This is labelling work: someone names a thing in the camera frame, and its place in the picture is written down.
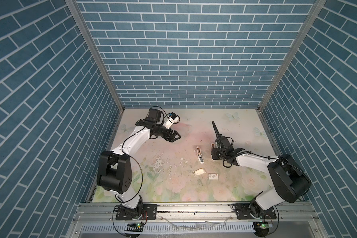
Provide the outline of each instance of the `scratched surface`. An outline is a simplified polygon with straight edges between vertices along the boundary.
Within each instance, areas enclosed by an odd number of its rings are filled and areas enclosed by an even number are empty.
[[[116,133],[114,146],[121,144],[133,131],[135,122],[145,118],[148,109],[126,109]],[[173,143],[161,137],[146,141],[134,155],[143,169],[140,195],[144,202],[249,201],[272,186],[268,174],[241,166],[224,168],[221,160],[211,159],[215,134],[212,121],[220,134],[234,139],[234,148],[244,148],[265,155],[275,155],[254,109],[169,109],[180,117],[172,125],[181,139]],[[200,146],[204,163],[198,160]],[[140,170],[131,160],[132,187],[141,184]],[[203,168],[206,173],[195,176]],[[209,180],[208,173],[218,173]],[[98,187],[93,202],[116,202],[115,197]]]

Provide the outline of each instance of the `brick wall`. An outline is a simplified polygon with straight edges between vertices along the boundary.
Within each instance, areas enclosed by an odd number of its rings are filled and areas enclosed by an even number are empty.
[[[126,107],[257,107],[314,0],[81,1]]]
[[[0,238],[66,234],[118,113],[64,0],[0,0]]]
[[[327,0],[263,112],[328,235],[356,238],[357,0]]]

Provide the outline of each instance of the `black mounting plate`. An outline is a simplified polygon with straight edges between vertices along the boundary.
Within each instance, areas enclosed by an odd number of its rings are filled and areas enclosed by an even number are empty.
[[[143,211],[147,212],[147,217],[148,220],[156,220],[156,212],[157,212],[157,204],[143,204]],[[133,217],[130,215],[126,214],[124,209],[118,209],[118,212],[116,213],[115,220],[117,221],[134,221],[132,220]]]
[[[235,210],[235,214],[237,215],[238,220],[246,220],[246,219],[255,219],[251,214],[250,214],[250,209],[249,209],[250,203],[235,203],[233,204],[233,209]],[[266,219],[276,219],[276,213],[274,208],[272,210],[267,210]]]

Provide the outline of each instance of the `floral tabletop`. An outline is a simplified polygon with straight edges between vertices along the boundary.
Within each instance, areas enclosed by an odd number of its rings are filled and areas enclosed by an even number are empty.
[[[162,138],[146,141],[135,159],[143,170],[140,195],[144,202],[214,202],[249,201],[272,186],[268,174],[242,166],[225,168],[221,160],[211,159],[215,134],[212,121],[220,134],[233,138],[234,148],[259,154],[275,155],[254,109],[168,109],[180,117],[172,125],[181,139],[173,143]],[[145,118],[148,109],[126,109],[116,133],[113,147],[122,143],[133,131],[135,122]],[[200,164],[196,148],[200,146],[204,163]],[[141,174],[131,160],[132,187],[138,191]],[[205,174],[195,176],[203,168]],[[217,173],[218,180],[209,180],[208,173]],[[97,187],[93,202],[116,202],[115,196]]]

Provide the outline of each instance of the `robotic arm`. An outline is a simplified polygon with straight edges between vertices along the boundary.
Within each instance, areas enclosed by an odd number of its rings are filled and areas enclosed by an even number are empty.
[[[227,137],[222,136],[214,121],[217,148],[212,149],[212,159],[222,159],[224,167],[246,166],[270,174],[274,186],[259,193],[250,201],[250,212],[254,218],[265,216],[273,206],[281,202],[293,203],[308,192],[311,182],[295,160],[287,154],[262,156],[241,148],[234,149]]]
[[[169,113],[164,117],[160,110],[150,108],[147,117],[136,122],[131,136],[119,146],[111,148],[111,151],[101,153],[96,183],[120,199],[121,209],[128,216],[139,217],[143,209],[142,197],[136,196],[136,192],[131,187],[130,157],[134,156],[141,145],[151,136],[161,136],[169,142],[180,139],[180,134],[170,129],[173,124],[177,124],[179,121],[180,117],[174,113]]]

